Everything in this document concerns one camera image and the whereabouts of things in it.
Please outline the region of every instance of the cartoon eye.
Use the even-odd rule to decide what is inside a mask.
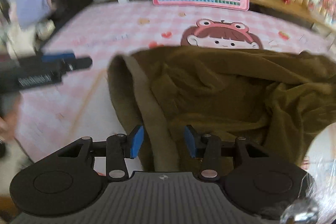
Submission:
[[[237,29],[245,29],[246,28],[244,24],[235,24],[235,27]]]
[[[211,21],[207,19],[202,19],[199,21],[199,25],[201,26],[209,26],[210,24],[211,24]]]

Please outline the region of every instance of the pink checkered tablecloth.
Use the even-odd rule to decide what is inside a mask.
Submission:
[[[219,28],[211,32],[206,27]],[[160,45],[178,46],[181,40],[196,46],[263,47],[296,53],[324,53],[331,43],[292,23],[250,11],[154,6],[150,2],[88,7],[53,38],[47,50],[90,55],[93,67],[65,76],[63,85],[23,93],[18,140],[28,155],[39,160],[67,144],[88,92],[113,56]]]

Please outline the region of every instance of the brown cartoon hair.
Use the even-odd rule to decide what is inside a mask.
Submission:
[[[235,31],[229,28],[225,28],[225,25],[231,25],[231,23],[226,23],[226,22],[219,22],[219,21],[214,21],[213,23],[218,23],[218,24],[223,24],[223,27],[219,26],[214,26],[214,27],[208,27],[204,30],[202,30],[198,35],[196,35],[199,38],[203,37],[213,37],[213,38],[224,38],[224,39],[231,39],[235,41],[246,41],[247,43],[251,44],[252,42],[256,42],[259,46],[260,49],[263,49],[263,45],[259,39],[258,36],[256,36],[253,33],[246,32],[251,36],[253,39],[252,42],[249,42],[246,40],[246,37],[239,31]],[[195,31],[198,29],[198,26],[191,26],[188,29],[186,29],[181,38],[181,46],[183,45],[190,45],[188,43],[187,37],[189,35],[194,35]]]

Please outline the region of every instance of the gray ribbed panel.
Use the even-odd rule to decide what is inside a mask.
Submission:
[[[70,216],[40,218],[20,214],[12,224],[275,224],[241,212],[214,183],[192,173],[136,172],[110,183],[90,207]]]

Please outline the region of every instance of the human hand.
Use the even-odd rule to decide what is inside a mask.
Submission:
[[[0,140],[6,142],[15,138],[20,101],[19,96],[15,99],[12,110],[4,118],[0,118]]]

